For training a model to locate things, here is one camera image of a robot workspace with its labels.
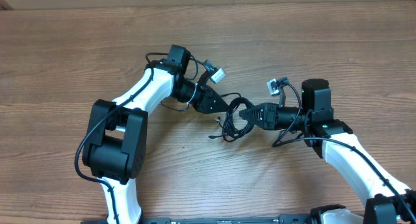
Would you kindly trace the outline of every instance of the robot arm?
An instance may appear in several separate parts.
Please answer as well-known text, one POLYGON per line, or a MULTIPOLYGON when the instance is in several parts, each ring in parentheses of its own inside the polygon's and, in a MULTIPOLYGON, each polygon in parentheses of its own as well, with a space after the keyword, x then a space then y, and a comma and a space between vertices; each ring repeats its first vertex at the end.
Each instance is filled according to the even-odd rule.
POLYGON ((273 79, 268 82, 271 95, 282 94, 279 104, 263 103, 254 106, 240 111, 240 117, 265 130, 302 131, 302 134, 309 139, 300 138, 301 134, 296 139, 276 143, 274 147, 304 140, 307 146, 312 147, 319 157, 325 159, 345 178, 366 207, 364 217, 351 214, 341 205, 312 209, 311 217, 321 224, 396 223, 398 216, 404 221, 409 221, 412 212, 408 206, 415 210, 414 192, 388 174, 364 150, 347 124, 333 118, 329 82, 323 79, 304 81, 302 105, 298 108, 284 106, 283 87, 287 83, 286 78, 273 79), (381 175, 376 174, 375 170, 378 170, 381 175), (382 181, 381 176, 386 178, 389 184, 384 184, 387 181, 382 181), (403 199, 399 199, 398 194, 389 189, 389 185, 401 194, 403 199))
POLYGON ((119 223, 136 224, 140 220, 142 210, 137 201, 136 177, 146 154, 148 116, 163 99, 175 97, 179 102, 191 104, 203 114, 228 109, 227 103, 206 85, 208 79, 214 83, 219 82, 225 72, 215 68, 208 60, 204 63, 198 61, 207 71, 198 81, 199 85, 194 84, 184 78, 190 58, 189 51, 184 47, 173 45, 168 58, 150 62, 143 77, 128 92, 113 102, 98 100, 92 107, 89 132, 103 116, 144 87, 134 99, 111 116, 106 125, 93 132, 84 145, 83 164, 90 167, 93 176, 113 187, 114 201, 107 186, 101 184, 109 209, 108 224, 116 223, 113 205, 119 223), (105 130, 125 132, 124 138, 106 136, 105 130))

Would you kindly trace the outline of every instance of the black cable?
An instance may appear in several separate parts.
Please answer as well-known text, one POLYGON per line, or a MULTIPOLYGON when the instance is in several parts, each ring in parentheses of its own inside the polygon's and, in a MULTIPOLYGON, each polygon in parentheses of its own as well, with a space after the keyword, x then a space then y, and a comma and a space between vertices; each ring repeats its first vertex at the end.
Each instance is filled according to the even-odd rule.
POLYGON ((198 72, 200 72, 200 68, 198 67, 198 62, 195 59, 194 55, 190 55, 190 59, 195 62, 196 72, 195 72, 195 75, 192 78, 190 78, 190 79, 187 78, 187 80, 188 81, 193 81, 198 76, 198 72))
POLYGON ((346 148, 348 148, 349 150, 357 153, 370 167, 371 169, 375 172, 375 174, 377 176, 379 176, 380 180, 383 181, 383 183, 391 190, 391 192, 394 193, 394 195, 396 196, 396 198, 401 202, 402 206, 406 209, 406 211, 408 212, 408 214, 410 215, 411 221, 412 223, 416 223, 416 217, 413 214, 413 212, 410 210, 409 206, 406 204, 405 200, 403 199, 403 197, 399 194, 398 191, 396 191, 396 189, 390 184, 389 180, 386 179, 382 173, 377 169, 377 167, 370 161, 370 159, 368 159, 360 150, 358 150, 355 146, 351 146, 348 145, 347 143, 344 142, 340 142, 338 140, 333 140, 333 139, 328 139, 328 138, 322 138, 322 137, 304 137, 304 138, 296 138, 296 139, 292 139, 292 140, 287 140, 285 142, 281 142, 279 143, 279 145, 273 145, 273 147, 277 147, 277 146, 282 146, 288 143, 293 143, 293 142, 299 142, 299 141, 306 141, 306 140, 326 140, 329 142, 333 142, 333 143, 337 143, 341 146, 344 146, 346 148))
POLYGON ((188 104, 188 106, 186 108, 184 108, 184 109, 181 110, 181 109, 176 109, 176 108, 173 108, 173 107, 170 107, 170 106, 167 106, 167 105, 163 104, 163 100, 161 101, 161 105, 163 107, 169 108, 171 110, 175 110, 175 111, 183 112, 183 113, 188 112, 188 109, 189 109, 189 104, 188 104))
POLYGON ((307 130, 307 117, 313 112, 312 109, 307 110, 305 119, 304 119, 304 132, 308 132, 307 130))
POLYGON ((149 55, 169 55, 168 53, 147 53, 146 54, 146 61, 148 61, 148 64, 150 64, 149 55))
POLYGON ((301 138, 302 136, 304 135, 304 133, 303 132, 301 132, 295 139, 299 139, 299 138, 301 138))
POLYGON ((101 184, 104 184, 107 188, 108 188, 108 192, 110 192, 110 196, 111 196, 111 202, 112 202, 112 211, 114 212, 114 219, 116 220, 117 224, 120 224, 120 220, 118 219, 118 214, 117 214, 117 209, 116 209, 116 199, 114 196, 114 190, 113 187, 104 180, 99 180, 97 178, 92 178, 92 177, 88 177, 86 175, 84 175, 81 170, 79 169, 79 155, 81 154, 81 151, 83 150, 84 144, 87 141, 87 139, 89 139, 89 137, 91 137, 92 133, 97 130, 97 128, 103 124, 104 122, 106 122, 106 120, 111 117, 116 111, 118 111, 119 109, 121 109, 123 106, 125 106, 127 103, 131 102, 138 94, 140 94, 140 92, 142 92, 147 86, 148 84, 153 80, 153 74, 155 73, 153 68, 151 69, 151 73, 149 76, 149 79, 146 81, 146 83, 144 83, 144 85, 139 88, 133 95, 131 95, 127 100, 125 100, 124 102, 122 102, 120 105, 118 105, 116 108, 114 108, 113 110, 111 110, 106 116, 104 116, 103 119, 101 119, 92 129, 91 131, 84 137, 84 139, 81 141, 81 143, 78 146, 77 152, 75 154, 75 160, 74 160, 74 166, 75 166, 75 171, 77 172, 77 174, 85 180, 91 181, 91 182, 98 182, 101 184))
POLYGON ((294 86, 292 84, 288 83, 288 82, 286 82, 285 85, 291 87, 294 94, 296 95, 296 98, 298 99, 299 110, 298 110, 298 113, 296 114, 296 116, 294 117, 292 123, 289 125, 289 127, 283 133, 281 133, 281 131, 279 132, 278 139, 273 143, 273 145, 272 145, 273 147, 275 147, 279 142, 281 142, 281 139, 283 137, 285 137, 285 135, 292 129, 295 121, 298 119, 298 117, 300 115, 300 112, 302 111, 302 102, 300 100, 300 96, 299 96, 298 91, 296 91, 296 88, 294 88, 294 86))
POLYGON ((220 118, 218 117, 218 124, 219 126, 222 128, 222 133, 220 136, 209 136, 210 139, 215 139, 218 137, 223 137, 223 139, 226 142, 234 142, 235 140, 242 138, 245 134, 249 133, 251 130, 253 130, 254 124, 247 122, 246 126, 243 129, 237 129, 234 126, 234 121, 233 121, 233 114, 235 113, 235 111, 238 109, 238 107, 241 104, 246 105, 246 108, 251 108, 254 106, 254 104, 247 100, 247 98, 241 97, 241 94, 239 93, 227 93, 224 95, 221 95, 221 97, 226 97, 228 95, 238 95, 238 98, 235 98, 230 104, 229 104, 229 108, 227 109, 226 112, 226 119, 224 120, 224 124, 221 125, 221 121, 220 118))

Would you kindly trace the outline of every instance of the white arm link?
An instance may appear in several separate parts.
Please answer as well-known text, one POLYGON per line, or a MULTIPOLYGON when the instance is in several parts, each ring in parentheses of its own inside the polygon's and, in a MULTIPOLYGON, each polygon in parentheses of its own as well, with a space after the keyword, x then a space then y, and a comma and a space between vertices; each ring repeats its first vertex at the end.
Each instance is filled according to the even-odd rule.
MULTIPOLYGON (((137 95, 137 97, 135 97, 130 103, 127 103, 124 107, 130 109, 140 108, 147 111, 150 115, 164 98, 170 96, 174 87, 174 76, 161 69, 153 70, 153 80, 140 94, 137 95)), ((128 92, 113 101, 117 102, 117 105, 119 105, 127 100, 146 83, 150 74, 151 70, 147 69, 144 72, 143 77, 128 92)), ((117 130, 124 131, 125 129, 117 126, 117 130)), ((117 180, 106 177, 103 177, 102 180, 109 182, 110 185, 114 187, 116 210, 120 223, 137 224, 142 214, 142 209, 138 205, 137 201, 136 179, 129 179, 126 185, 121 185, 117 180)), ((105 200, 107 201, 107 208, 109 209, 107 222, 109 224, 116 224, 110 192, 108 192, 108 188, 105 185, 102 184, 102 187, 105 193, 105 200)))
MULTIPOLYGON (((354 134, 342 133, 331 136, 331 139, 347 143, 355 146, 357 150, 362 152, 380 171, 380 173, 389 180, 391 185, 400 193, 406 193, 405 189, 409 189, 407 185, 391 176, 373 157, 364 150, 358 142, 357 136, 354 134)), ((376 194, 385 196, 393 196, 390 189, 384 186, 380 178, 370 168, 370 166, 357 153, 343 147, 342 145, 323 141, 322 155, 337 171, 345 178, 347 183, 357 193, 359 199, 365 206, 368 198, 373 198, 376 194)))

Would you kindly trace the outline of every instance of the wooden table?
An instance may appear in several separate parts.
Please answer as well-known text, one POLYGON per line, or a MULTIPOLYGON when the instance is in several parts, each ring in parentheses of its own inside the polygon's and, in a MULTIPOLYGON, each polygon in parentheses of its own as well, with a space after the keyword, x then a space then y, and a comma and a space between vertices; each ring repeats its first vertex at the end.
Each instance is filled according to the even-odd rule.
MULTIPOLYGON (((172 44, 226 70, 218 93, 255 104, 278 101, 265 84, 272 77, 288 76, 298 90, 303 80, 328 79, 336 118, 416 188, 415 16, 413 1, 2 11, 0 223, 105 218, 100 185, 73 168, 90 108, 130 89, 144 55, 172 44)), ((277 132, 258 127, 234 143, 210 140, 220 133, 217 116, 161 106, 150 116, 137 179, 147 217, 277 216, 333 203, 363 212, 304 143, 271 148, 277 132)))

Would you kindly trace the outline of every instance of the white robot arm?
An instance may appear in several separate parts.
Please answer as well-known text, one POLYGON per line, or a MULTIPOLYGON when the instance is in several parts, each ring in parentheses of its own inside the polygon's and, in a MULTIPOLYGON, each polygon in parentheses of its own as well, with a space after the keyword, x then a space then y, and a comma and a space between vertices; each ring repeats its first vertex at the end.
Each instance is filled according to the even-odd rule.
POLYGON ((217 83, 224 78, 222 69, 208 60, 197 61, 189 51, 177 45, 166 55, 167 59, 149 61, 143 77, 128 92, 113 102, 98 100, 93 105, 88 124, 91 136, 85 140, 83 163, 104 182, 101 185, 109 209, 108 224, 137 224, 140 220, 142 211, 137 201, 136 176, 144 161, 148 116, 163 99, 175 97, 203 114, 228 109, 227 103, 206 85, 208 79, 217 83), (206 69, 199 85, 184 78, 191 57, 206 69), (108 118, 106 124, 100 125, 105 118, 108 118), (106 136, 106 129, 125 132, 124 139, 106 136))
MULTIPOLYGON (((389 180, 390 184, 399 194, 406 194, 406 190, 410 190, 407 185, 386 172, 386 170, 381 167, 381 165, 379 165, 366 150, 364 150, 355 134, 335 134, 331 136, 331 139, 355 146, 356 149, 362 152, 378 171, 389 180)), ((337 143, 323 141, 322 156, 327 163, 331 164, 344 177, 347 183, 357 193, 364 206, 366 206, 368 199, 375 198, 378 194, 382 194, 386 197, 394 196, 394 193, 380 180, 366 161, 350 149, 337 143)), ((363 219, 363 216, 353 214, 345 208, 329 210, 321 214, 320 217, 322 224, 362 224, 363 219)))
MULTIPOLYGON (((149 115, 155 110, 156 106, 165 98, 172 94, 174 88, 174 76, 169 74, 165 70, 153 69, 153 80, 147 85, 147 87, 140 92, 130 103, 125 105, 126 108, 135 109, 140 108, 149 113, 149 115)), ((121 97, 117 97, 113 100, 117 105, 127 100, 137 90, 139 90, 151 74, 150 68, 146 69, 143 77, 138 81, 128 92, 121 97)), ((125 127, 117 126, 118 131, 125 131, 125 127)), ((102 177, 102 180, 107 181, 113 186, 116 210, 118 212, 118 219, 120 223, 137 224, 142 214, 142 209, 137 201, 136 193, 136 179, 129 179, 127 184, 120 184, 118 180, 102 177)), ((105 199, 107 201, 107 207, 109 209, 109 216, 107 218, 108 224, 116 224, 114 218, 114 212, 112 208, 112 200, 110 192, 105 185, 101 185, 105 193, 105 199)))

